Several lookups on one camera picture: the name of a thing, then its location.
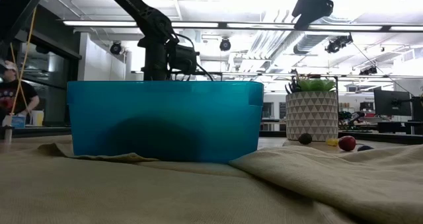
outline green plant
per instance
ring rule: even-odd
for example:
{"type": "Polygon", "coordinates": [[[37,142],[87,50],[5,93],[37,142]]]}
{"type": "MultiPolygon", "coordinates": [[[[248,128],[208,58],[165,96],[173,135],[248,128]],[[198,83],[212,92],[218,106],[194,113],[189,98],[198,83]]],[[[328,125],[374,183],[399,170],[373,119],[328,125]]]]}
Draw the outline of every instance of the green plant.
{"type": "Polygon", "coordinates": [[[288,84],[289,89],[285,85],[288,94],[308,91],[324,91],[329,92],[335,88],[335,82],[328,79],[313,79],[311,75],[299,76],[297,71],[293,71],[296,75],[291,78],[288,84]]]}

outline security camera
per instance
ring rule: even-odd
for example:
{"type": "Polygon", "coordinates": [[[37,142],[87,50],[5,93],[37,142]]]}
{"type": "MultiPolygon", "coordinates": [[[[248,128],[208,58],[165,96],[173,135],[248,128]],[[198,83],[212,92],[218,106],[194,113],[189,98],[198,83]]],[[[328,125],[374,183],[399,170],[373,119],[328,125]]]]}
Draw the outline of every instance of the security camera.
{"type": "Polygon", "coordinates": [[[223,52],[227,52],[231,49],[231,43],[229,41],[229,38],[224,38],[220,42],[220,50],[223,52]]]}
{"type": "Polygon", "coordinates": [[[124,52],[122,46],[120,45],[121,42],[115,41],[113,42],[113,45],[110,47],[110,53],[114,55],[120,55],[124,52]]]}

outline cap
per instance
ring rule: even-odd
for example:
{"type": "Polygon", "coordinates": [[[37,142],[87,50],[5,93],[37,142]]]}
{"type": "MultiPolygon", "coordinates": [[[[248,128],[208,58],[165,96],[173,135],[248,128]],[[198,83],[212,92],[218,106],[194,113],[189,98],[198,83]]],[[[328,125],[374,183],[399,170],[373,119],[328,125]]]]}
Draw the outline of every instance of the cap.
{"type": "Polygon", "coordinates": [[[12,69],[14,71],[18,71],[16,64],[13,63],[13,62],[4,61],[4,60],[0,59],[0,65],[2,65],[6,69],[12,69]]]}

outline potted plant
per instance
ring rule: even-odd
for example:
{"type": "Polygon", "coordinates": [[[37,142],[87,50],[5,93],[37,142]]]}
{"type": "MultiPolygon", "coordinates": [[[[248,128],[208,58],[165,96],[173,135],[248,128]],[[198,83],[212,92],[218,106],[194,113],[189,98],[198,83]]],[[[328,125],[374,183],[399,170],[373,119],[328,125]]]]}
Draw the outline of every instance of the potted plant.
{"type": "Polygon", "coordinates": [[[292,77],[286,96],[286,135],[298,140],[308,133],[313,141],[338,138],[338,98],[335,82],[309,76],[292,77]]]}

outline red apple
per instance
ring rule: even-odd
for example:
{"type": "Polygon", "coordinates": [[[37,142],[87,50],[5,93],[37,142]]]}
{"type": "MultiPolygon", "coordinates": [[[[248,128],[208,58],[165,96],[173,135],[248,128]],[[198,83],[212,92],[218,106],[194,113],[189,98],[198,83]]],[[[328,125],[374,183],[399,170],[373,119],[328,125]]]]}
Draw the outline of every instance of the red apple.
{"type": "Polygon", "coordinates": [[[349,135],[341,137],[339,139],[338,146],[344,151],[352,151],[356,148],[356,139],[349,135]]]}

